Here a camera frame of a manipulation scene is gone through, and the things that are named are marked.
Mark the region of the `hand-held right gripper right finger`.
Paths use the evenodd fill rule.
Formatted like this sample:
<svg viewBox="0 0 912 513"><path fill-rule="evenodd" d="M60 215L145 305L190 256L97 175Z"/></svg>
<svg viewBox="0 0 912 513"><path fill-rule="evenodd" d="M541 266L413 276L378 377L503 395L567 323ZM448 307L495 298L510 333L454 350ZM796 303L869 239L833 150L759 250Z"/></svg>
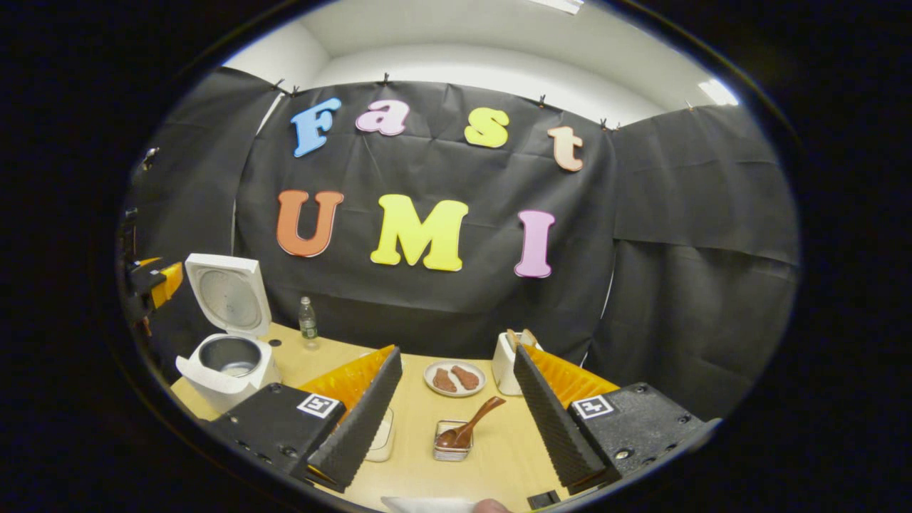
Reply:
<svg viewBox="0 0 912 513"><path fill-rule="evenodd" d="M520 345L514 375L561 486L571 494L634 480L703 444L713 422L647 383L612 389L589 371Z"/></svg>

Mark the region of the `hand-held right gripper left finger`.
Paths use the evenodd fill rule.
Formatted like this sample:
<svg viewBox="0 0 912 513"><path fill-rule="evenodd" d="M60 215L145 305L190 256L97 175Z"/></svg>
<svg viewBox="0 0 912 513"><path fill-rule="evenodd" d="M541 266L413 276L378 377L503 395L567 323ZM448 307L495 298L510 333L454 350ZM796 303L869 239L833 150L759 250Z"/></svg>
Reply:
<svg viewBox="0 0 912 513"><path fill-rule="evenodd" d="M344 492L401 377L400 348L379 348L299 388L267 384L211 426L227 444L296 480Z"/></svg>

